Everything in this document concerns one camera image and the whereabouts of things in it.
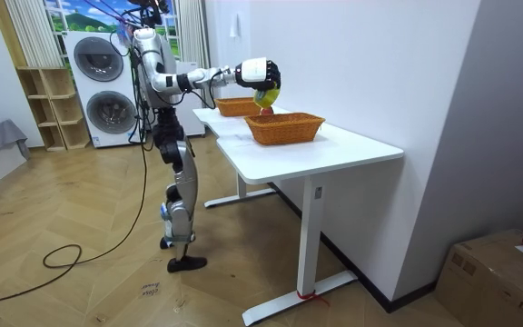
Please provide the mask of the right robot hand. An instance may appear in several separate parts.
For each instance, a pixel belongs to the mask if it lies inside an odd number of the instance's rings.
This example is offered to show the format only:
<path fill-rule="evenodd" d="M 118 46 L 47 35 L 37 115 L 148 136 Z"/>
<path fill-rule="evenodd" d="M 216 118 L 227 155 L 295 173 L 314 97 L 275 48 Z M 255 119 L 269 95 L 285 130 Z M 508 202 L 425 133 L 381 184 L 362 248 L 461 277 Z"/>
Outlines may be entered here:
<path fill-rule="evenodd" d="M 257 91 L 280 89 L 281 72 L 278 65 L 266 57 L 248 59 L 235 67 L 235 81 Z"/>

